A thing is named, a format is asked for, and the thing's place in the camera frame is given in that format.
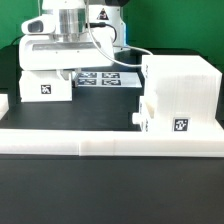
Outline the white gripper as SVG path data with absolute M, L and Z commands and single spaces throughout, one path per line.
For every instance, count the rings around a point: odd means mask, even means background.
M 25 35 L 19 44 L 19 63 L 24 71 L 73 70 L 113 64 L 99 52 L 88 34 L 82 35 L 78 42 L 54 42 L 49 35 Z

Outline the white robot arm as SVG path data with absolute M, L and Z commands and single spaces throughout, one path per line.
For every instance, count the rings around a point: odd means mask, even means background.
M 110 67 L 125 31 L 119 1 L 43 0 L 43 14 L 21 25 L 21 75 L 45 76 L 65 70 Z

